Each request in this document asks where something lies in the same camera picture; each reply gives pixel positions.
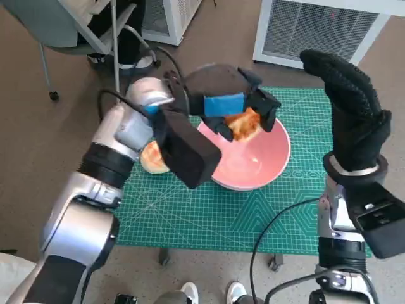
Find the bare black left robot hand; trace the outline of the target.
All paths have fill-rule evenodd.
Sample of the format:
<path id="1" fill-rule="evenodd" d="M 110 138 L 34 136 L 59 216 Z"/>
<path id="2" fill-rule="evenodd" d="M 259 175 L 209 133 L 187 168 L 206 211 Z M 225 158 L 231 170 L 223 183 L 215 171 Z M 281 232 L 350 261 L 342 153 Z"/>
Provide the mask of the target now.
<path id="1" fill-rule="evenodd" d="M 201 117 L 212 132 L 231 142 L 239 135 L 226 119 L 250 108 L 259 115 L 260 127 L 271 132 L 281 103 L 262 90 L 261 83 L 260 77 L 240 67 L 220 63 L 204 65 L 185 78 L 189 114 Z"/>

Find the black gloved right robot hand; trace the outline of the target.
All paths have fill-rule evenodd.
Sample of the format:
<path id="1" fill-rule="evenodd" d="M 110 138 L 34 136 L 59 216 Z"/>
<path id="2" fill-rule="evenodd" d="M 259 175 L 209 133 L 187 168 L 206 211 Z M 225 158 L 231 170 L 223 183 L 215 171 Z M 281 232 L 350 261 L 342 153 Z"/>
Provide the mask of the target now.
<path id="1" fill-rule="evenodd" d="M 324 82 L 338 164 L 348 172 L 375 167 L 390 135 L 392 113 L 381 108 L 369 76 L 335 54 L 308 49 L 300 59 L 306 73 Z"/>

